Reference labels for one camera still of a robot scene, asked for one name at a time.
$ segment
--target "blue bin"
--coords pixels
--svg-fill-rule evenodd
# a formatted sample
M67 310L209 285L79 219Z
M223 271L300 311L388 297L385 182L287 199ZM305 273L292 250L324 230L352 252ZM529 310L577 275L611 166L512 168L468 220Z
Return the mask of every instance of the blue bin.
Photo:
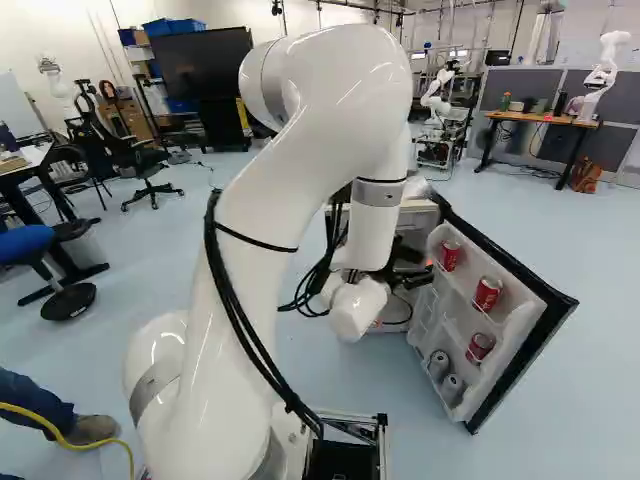
M207 24L193 18L186 18L184 20L169 20L169 28L171 33L192 33L206 30Z
M136 37L134 36L133 32L133 28L121 28L120 30L118 30L120 43L122 43L123 47L128 47L130 45L136 44Z
M143 23L142 28L149 37L159 37L160 35L171 35L171 27L168 18L159 18L153 22Z
M195 105L186 100L174 100L172 98L167 98L167 106L171 113L188 113L196 111Z

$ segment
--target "tv screen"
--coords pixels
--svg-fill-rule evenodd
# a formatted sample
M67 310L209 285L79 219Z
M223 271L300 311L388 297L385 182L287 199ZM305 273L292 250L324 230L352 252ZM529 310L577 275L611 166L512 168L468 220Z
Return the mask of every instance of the tv screen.
M253 48L245 27L151 37L169 97L183 100L238 96L238 70Z

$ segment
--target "yellow hose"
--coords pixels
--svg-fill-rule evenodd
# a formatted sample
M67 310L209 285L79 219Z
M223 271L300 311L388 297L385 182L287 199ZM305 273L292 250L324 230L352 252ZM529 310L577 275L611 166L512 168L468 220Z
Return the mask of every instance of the yellow hose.
M133 452L131 451L131 448L129 447L129 445L127 445L127 442L123 442L122 440L117 438L105 438L104 440L90 443L88 445L72 445L65 440L65 438L62 436L62 433L60 433L60 430L58 430L58 428L53 423L51 423L46 418L38 415L37 413L32 412L31 410L27 410L26 408L18 407L16 405L11 405L10 403L3 403L3 402L0 402L0 410L7 410L9 412L18 413L25 417L29 417L34 422L38 422L40 425L42 425L43 427L45 427L47 430L51 432L51 434L55 437L56 442L58 442L62 447L68 450L75 450L75 451L94 450L98 447L106 445L107 443L117 443L119 445L122 445L122 447L127 451L127 455L129 456L129 478L130 480L135 480L135 473L134 473L135 466L133 463Z

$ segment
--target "whiteboard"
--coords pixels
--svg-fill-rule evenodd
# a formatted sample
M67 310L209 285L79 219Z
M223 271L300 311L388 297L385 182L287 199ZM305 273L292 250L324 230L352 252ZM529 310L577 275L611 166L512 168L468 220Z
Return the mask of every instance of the whiteboard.
M0 73L0 120L5 121L16 138L45 130L13 72Z

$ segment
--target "person's leg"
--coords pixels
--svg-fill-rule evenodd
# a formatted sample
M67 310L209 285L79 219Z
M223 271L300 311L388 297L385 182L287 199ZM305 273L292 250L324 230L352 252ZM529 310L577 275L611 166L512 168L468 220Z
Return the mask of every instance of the person's leg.
M73 403L63 402L53 393L40 388L29 377L2 367L0 402L26 408L46 418L74 445L86 445L118 434L119 426L113 418L107 415L76 415ZM55 440L46 427L28 417L4 410L0 410L0 417L17 425L42 430L47 439Z
M0 402L10 403L37 413L53 423L65 436L71 433L76 423L73 403L63 402L53 393L40 388L29 377L2 367L0 367ZM49 440L54 440L53 435L45 427L28 417L5 410L0 410L0 417L17 425L42 430Z

